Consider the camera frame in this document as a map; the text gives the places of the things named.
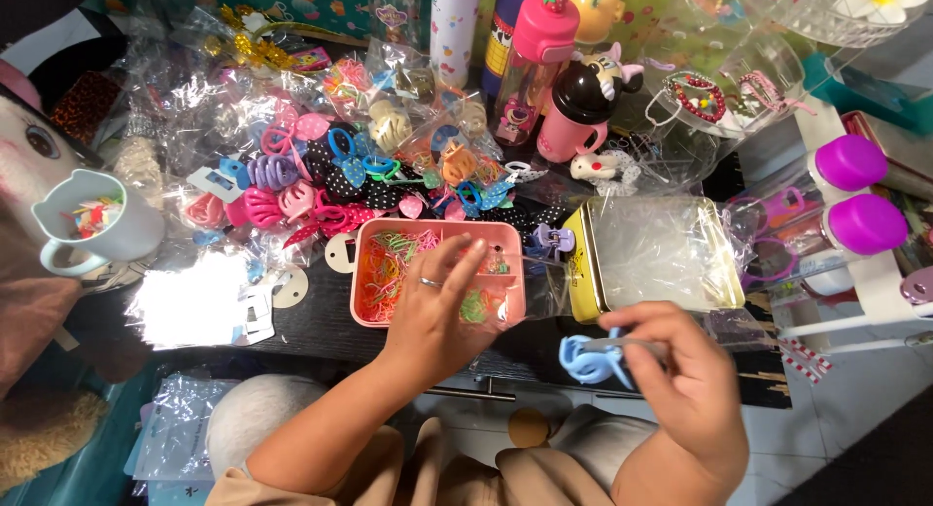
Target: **mug handle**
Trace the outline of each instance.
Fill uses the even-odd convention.
[[[606,123],[598,123],[596,125],[590,125],[592,130],[596,131],[596,141],[592,143],[589,147],[581,143],[577,146],[577,154],[590,154],[590,152],[596,150],[599,145],[603,144],[605,141],[606,132]]]
[[[77,265],[71,267],[55,267],[55,253],[62,248],[62,243],[57,240],[49,240],[42,247],[42,253],[39,255],[39,261],[42,262],[43,267],[48,269],[51,273],[58,274],[59,276],[80,276],[82,274],[90,273],[91,271],[110,263],[110,260],[103,257],[98,257],[97,255],[90,255],[90,258],[84,262],[81,262]]]

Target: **yellow toy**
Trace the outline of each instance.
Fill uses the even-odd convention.
[[[577,45],[595,46],[605,41],[612,25],[622,20],[625,3],[621,0],[571,0],[580,12]]]

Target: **person's right hand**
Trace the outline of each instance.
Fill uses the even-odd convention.
[[[729,355],[670,301],[643,301],[603,314],[599,324],[631,327],[626,338],[666,347],[667,371],[641,345],[624,357],[660,430],[717,479],[741,480],[748,462],[738,376]]]

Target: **silver ring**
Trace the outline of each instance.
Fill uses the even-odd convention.
[[[435,282],[434,280],[428,280],[424,276],[418,278],[418,281],[424,285],[430,285],[432,287],[443,287],[444,286],[443,282]]]

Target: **person's left hand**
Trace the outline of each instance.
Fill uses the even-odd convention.
[[[419,393],[456,373],[498,335],[460,324],[460,304],[489,250],[480,238],[458,261],[471,240],[469,234],[448,238],[414,258],[377,358]],[[422,277],[443,285],[425,285],[418,280]]]

